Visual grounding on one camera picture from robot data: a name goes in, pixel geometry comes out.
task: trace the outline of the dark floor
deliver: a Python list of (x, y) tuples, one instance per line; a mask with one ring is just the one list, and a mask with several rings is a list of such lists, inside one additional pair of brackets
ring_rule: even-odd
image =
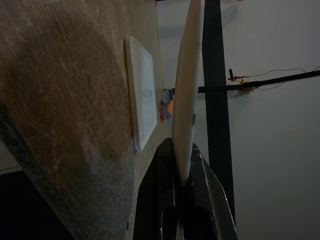
[(23, 171), (0, 175), (1, 240), (73, 240)]

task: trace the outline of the wire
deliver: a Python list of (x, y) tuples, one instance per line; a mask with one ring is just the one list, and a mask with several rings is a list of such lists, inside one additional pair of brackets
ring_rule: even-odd
[(314, 71), (317, 70), (318, 68), (320, 68), (320, 66), (316, 67), (316, 68), (313, 69), (311, 72), (314, 72)]
[(260, 77), (260, 76), (264, 76), (264, 75), (269, 74), (269, 73), (271, 73), (271, 72), (278, 72), (278, 71), (292, 71), (292, 70), (300, 70), (300, 71), (304, 72), (305, 74), (307, 73), (305, 70), (303, 70), (303, 69), (301, 69), (301, 68), (291, 68), (291, 69), (276, 69), (276, 70), (267, 71), (266, 73), (259, 74), (259, 75), (243, 76), (243, 77), (247, 79), (247, 78), (253, 78), (253, 77)]
[(277, 87), (280, 87), (282, 84), (284, 84), (285, 83), (285, 81), (284, 82), (282, 82), (282, 83), (280, 83), (278, 86), (273, 86), (273, 87), (270, 87), (270, 88), (266, 88), (266, 89), (261, 89), (261, 88), (257, 88), (258, 90), (270, 90), (270, 89), (275, 89), (275, 88), (277, 88)]

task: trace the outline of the white tray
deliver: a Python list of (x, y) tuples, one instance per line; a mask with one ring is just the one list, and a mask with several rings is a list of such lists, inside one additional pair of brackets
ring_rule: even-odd
[(157, 125), (154, 65), (134, 37), (125, 40), (134, 147), (142, 151)]

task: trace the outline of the black pole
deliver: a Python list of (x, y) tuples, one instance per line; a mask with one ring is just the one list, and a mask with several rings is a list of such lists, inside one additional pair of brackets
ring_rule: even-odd
[(309, 79), (320, 76), (320, 70), (317, 71), (310, 71), (306, 73), (290, 75), (290, 76), (283, 76), (269, 80), (263, 81), (249, 81), (242, 84), (237, 85), (227, 85), (227, 86), (200, 86), (198, 88), (199, 94), (210, 94), (215, 92), (223, 92), (223, 91), (237, 91), (243, 89), (256, 89), (261, 86), (270, 85), (270, 84), (279, 84), (285, 83), (294, 80), (302, 80), (302, 79)]

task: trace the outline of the wooden table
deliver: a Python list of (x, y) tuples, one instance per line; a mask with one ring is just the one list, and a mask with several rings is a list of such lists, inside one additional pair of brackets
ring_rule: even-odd
[(79, 240), (132, 239), (139, 184), (169, 136), (158, 120), (134, 150), (129, 36), (153, 56), (159, 101), (156, 1), (0, 0), (0, 137)]

